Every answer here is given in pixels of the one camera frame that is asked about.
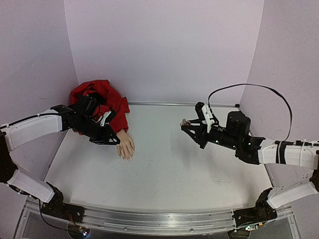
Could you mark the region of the nail polish glass bottle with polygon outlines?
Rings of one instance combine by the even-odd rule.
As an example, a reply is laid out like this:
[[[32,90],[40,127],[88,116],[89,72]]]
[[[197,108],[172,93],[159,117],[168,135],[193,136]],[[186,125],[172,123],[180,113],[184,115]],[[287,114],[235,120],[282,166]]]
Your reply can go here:
[[[186,119],[183,119],[182,122],[180,123],[181,126],[185,126],[185,125],[191,125],[191,122],[186,120]]]

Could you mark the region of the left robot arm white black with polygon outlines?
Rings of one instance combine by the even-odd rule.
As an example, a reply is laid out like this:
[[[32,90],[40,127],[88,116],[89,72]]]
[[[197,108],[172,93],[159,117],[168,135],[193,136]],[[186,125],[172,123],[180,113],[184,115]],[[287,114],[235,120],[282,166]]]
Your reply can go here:
[[[99,145],[118,145],[116,136],[109,123],[116,112],[110,110],[98,120],[94,112],[98,102],[90,96],[81,96],[69,106],[57,105],[39,113],[0,127],[0,181],[19,194],[39,200],[43,214],[69,220],[83,221],[85,209],[64,202],[63,193],[48,182],[31,176],[18,166],[10,153],[18,147],[42,136],[73,129],[89,137],[89,141]]]

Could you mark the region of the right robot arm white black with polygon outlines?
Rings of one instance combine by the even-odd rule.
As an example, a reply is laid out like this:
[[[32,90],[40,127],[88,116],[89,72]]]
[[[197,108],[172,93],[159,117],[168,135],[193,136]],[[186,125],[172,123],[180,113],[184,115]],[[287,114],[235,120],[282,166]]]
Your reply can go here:
[[[201,110],[198,119],[185,120],[181,130],[204,149],[214,143],[235,151],[235,157],[248,164],[280,164],[309,168],[312,175],[289,187],[264,190],[255,206],[233,213],[236,228],[252,227],[277,218],[277,208],[319,192],[319,143],[317,141],[280,141],[249,135],[250,119],[241,111],[227,115],[226,126],[218,126],[210,112]]]

